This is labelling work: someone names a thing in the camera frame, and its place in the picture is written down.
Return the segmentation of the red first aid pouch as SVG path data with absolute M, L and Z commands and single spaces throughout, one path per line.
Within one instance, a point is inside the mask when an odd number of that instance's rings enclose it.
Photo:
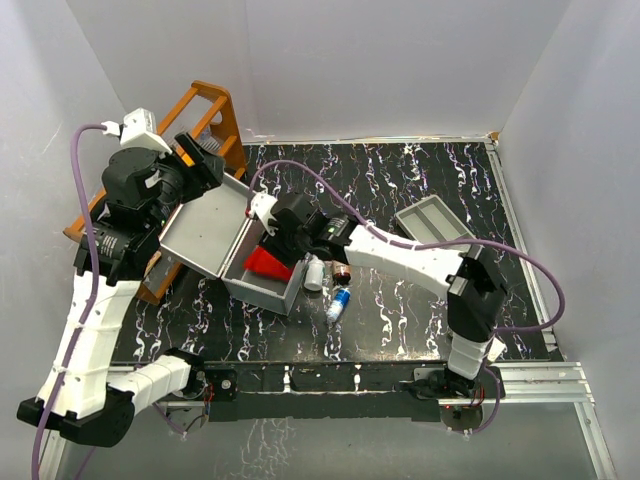
M 256 275 L 288 283 L 294 269 L 285 266 L 267 250 L 257 246 L 244 261 L 244 269 Z

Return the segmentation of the white green medicine bottle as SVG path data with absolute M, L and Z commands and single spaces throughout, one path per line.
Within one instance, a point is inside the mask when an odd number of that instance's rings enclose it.
M 316 255 L 310 255 L 307 260 L 303 287 L 310 292 L 318 292 L 323 288 L 325 262 Z

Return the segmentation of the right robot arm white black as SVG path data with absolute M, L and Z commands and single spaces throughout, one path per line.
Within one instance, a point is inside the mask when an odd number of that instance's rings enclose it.
M 437 398 L 471 398 L 507 296 L 492 251 L 473 244 L 467 251 L 427 247 L 385 233 L 353 214 L 326 215 L 301 194 L 275 198 L 258 193 L 247 214 L 265 229 L 259 245 L 287 267 L 307 256 L 380 270 L 445 299 L 452 333 L 442 371 L 419 381 L 416 392 Z

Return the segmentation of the grey divided plastic tray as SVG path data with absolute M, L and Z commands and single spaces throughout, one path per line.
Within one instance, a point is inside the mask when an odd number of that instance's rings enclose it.
M 425 197 L 395 214 L 396 224 L 411 239 L 439 243 L 474 235 L 437 195 Z

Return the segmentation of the brown bottle orange cap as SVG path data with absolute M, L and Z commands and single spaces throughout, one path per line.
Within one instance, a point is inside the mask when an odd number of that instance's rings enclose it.
M 351 267 L 342 262 L 333 261 L 332 279 L 338 285 L 348 285 L 351 281 Z

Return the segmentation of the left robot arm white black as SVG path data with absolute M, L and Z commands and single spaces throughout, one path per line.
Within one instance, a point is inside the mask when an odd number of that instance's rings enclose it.
M 79 445 L 113 447 L 135 415 L 158 400 L 204 392 L 202 359 L 178 348 L 118 380 L 107 378 L 125 314 L 169 217 L 223 183 L 223 157 L 187 133 L 175 139 L 177 149 L 135 146 L 111 156 L 102 173 L 107 211 L 83 213 L 85 234 L 58 353 L 39 393 L 20 403 L 19 420 Z

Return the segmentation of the white blue spray bottle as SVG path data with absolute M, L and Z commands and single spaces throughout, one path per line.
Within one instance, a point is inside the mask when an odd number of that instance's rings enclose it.
M 326 310 L 326 319 L 329 324 L 334 324 L 340 319 L 350 301 L 350 298 L 351 292 L 349 288 L 341 288 L 336 292 Z

